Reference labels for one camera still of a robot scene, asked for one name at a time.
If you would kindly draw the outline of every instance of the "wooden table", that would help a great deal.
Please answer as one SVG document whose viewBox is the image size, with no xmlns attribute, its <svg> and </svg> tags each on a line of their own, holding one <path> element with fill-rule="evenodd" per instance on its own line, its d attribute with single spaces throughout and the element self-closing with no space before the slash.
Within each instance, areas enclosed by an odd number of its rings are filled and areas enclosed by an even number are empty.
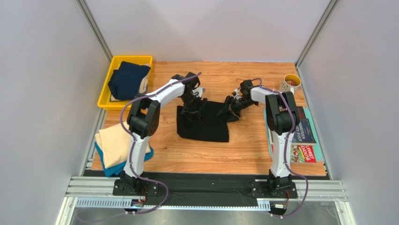
<svg viewBox="0 0 399 225">
<path fill-rule="evenodd" d="M 206 88 L 203 98 L 216 102 L 224 102 L 226 96 L 239 87 L 243 80 L 260 77 L 264 86 L 277 90 L 284 75 L 296 74 L 293 63 L 157 61 L 153 66 L 154 74 L 149 81 L 150 92 L 166 84 L 175 74 L 185 76 L 188 72 L 202 72 L 199 79 L 201 87 Z M 298 106 L 306 107 L 301 89 L 295 93 L 295 100 Z M 242 110 L 239 121 L 228 123 L 229 143 L 181 138 L 176 128 L 177 105 L 183 105 L 179 98 L 161 110 L 158 130 L 150 140 L 155 153 L 152 159 L 144 163 L 145 171 L 268 174 L 272 159 L 267 146 L 264 105 L 250 106 Z M 104 128 L 119 123 L 119 114 L 120 111 L 108 112 Z M 102 169 L 96 153 L 92 170 Z M 304 175 L 325 176 L 322 161 L 315 164 L 292 164 L 292 169 Z"/>
</svg>

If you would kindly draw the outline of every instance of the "folded cloth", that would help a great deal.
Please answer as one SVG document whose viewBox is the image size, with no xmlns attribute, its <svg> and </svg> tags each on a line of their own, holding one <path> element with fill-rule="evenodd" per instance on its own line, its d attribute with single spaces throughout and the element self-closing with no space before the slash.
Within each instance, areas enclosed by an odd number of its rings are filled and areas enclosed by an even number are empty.
<svg viewBox="0 0 399 225">
<path fill-rule="evenodd" d="M 146 94 L 148 91 L 148 78 L 149 78 L 149 72 L 148 74 L 141 80 L 140 83 L 140 87 L 139 87 L 139 93 L 140 94 Z M 122 100 L 118 100 L 116 99 L 112 94 L 111 94 L 111 98 L 110 98 L 111 102 L 117 102 L 117 101 L 122 101 Z"/>
<path fill-rule="evenodd" d="M 118 165 L 112 166 L 108 169 L 105 169 L 104 160 L 103 160 L 103 151 L 101 151 L 101 148 L 100 148 L 100 146 L 98 146 L 97 142 L 94 143 L 94 146 L 96 147 L 98 155 L 100 156 L 101 164 L 103 164 L 103 170 L 104 170 L 105 176 L 106 177 L 111 177 L 112 175 L 118 176 L 120 174 L 120 172 L 122 172 L 123 168 L 125 167 L 126 161 L 123 163 L 120 163 Z M 151 147 L 149 147 L 149 148 L 150 148 L 150 152 L 146 153 L 144 162 L 149 160 L 150 158 L 152 158 L 152 156 L 154 155 L 154 149 Z"/>
<path fill-rule="evenodd" d="M 217 117 L 217 113 L 223 103 L 207 101 L 204 110 L 204 120 L 193 116 L 190 122 L 184 115 L 181 115 L 182 106 L 177 107 L 177 134 L 182 138 L 209 141 L 229 142 L 229 129 L 227 128 L 227 114 Z"/>
<path fill-rule="evenodd" d="M 108 82 L 111 94 L 118 100 L 133 99 L 139 93 L 141 81 L 148 75 L 150 69 L 149 66 L 123 61 L 119 69 L 114 70 Z"/>
<path fill-rule="evenodd" d="M 95 135 L 98 146 L 103 151 L 104 169 L 118 165 L 127 160 L 130 148 L 130 135 L 120 123 L 98 131 Z"/>
</svg>

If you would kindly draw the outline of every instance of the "dark blue cloth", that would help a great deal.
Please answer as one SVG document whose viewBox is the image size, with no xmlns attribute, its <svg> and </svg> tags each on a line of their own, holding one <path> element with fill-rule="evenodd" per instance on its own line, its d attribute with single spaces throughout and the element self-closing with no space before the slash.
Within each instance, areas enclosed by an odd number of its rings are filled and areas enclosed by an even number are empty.
<svg viewBox="0 0 399 225">
<path fill-rule="evenodd" d="M 148 66 L 123 61 L 108 82 L 111 94 L 118 100 L 133 99 L 139 93 L 141 81 L 150 69 Z"/>
<path fill-rule="evenodd" d="M 104 169 L 104 174 L 106 177 L 111 177 L 112 175 L 117 175 L 119 176 L 120 172 L 122 172 L 123 167 L 125 167 L 126 162 L 120 163 L 118 165 L 115 165 L 113 167 L 110 167 L 108 169 L 105 168 L 104 165 L 104 159 L 103 159 L 103 151 L 101 150 L 100 146 L 98 146 L 97 142 L 94 142 L 94 146 L 97 149 L 98 154 L 100 155 L 100 160 L 101 160 L 101 164 L 103 164 L 103 169 Z M 149 160 L 150 158 L 152 158 L 152 156 L 154 155 L 154 149 L 150 146 L 151 152 L 146 153 L 146 156 L 144 157 L 144 162 Z"/>
</svg>

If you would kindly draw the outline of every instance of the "stack of folded cloth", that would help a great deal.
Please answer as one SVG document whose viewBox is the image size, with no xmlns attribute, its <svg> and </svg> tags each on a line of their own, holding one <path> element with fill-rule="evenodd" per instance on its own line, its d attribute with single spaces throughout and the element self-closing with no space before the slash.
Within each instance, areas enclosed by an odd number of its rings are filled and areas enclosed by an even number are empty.
<svg viewBox="0 0 399 225">
<path fill-rule="evenodd" d="M 148 89 L 149 64 L 137 65 L 123 61 L 115 69 L 108 87 L 111 91 L 110 101 L 131 100 L 137 93 L 145 94 Z"/>
<path fill-rule="evenodd" d="M 112 127 L 102 129 L 95 135 L 95 146 L 100 155 L 101 163 L 106 177 L 119 175 L 125 167 L 130 148 L 130 135 L 116 124 Z M 144 161 L 149 160 L 154 154 L 154 150 L 147 146 Z"/>
</svg>

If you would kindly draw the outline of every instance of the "black mounting plate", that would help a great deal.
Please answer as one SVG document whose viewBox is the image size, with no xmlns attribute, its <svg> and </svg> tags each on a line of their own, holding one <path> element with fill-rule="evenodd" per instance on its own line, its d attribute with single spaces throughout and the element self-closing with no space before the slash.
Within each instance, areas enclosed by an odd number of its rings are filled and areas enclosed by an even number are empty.
<svg viewBox="0 0 399 225">
<path fill-rule="evenodd" d="M 158 194 L 158 183 L 141 181 L 143 187 L 147 188 L 147 196 L 157 196 Z M 133 189 L 127 185 L 123 180 L 115 180 L 114 190 L 112 192 L 116 196 L 138 196 L 140 193 L 134 193 Z"/>
<path fill-rule="evenodd" d="M 268 190 L 272 189 L 272 185 L 269 180 L 267 181 L 251 181 L 251 195 L 253 198 L 287 198 L 285 191 L 280 196 L 273 196 L 269 194 Z M 294 182 L 291 183 L 291 187 L 288 189 L 289 198 L 298 198 L 296 191 L 296 185 Z"/>
</svg>

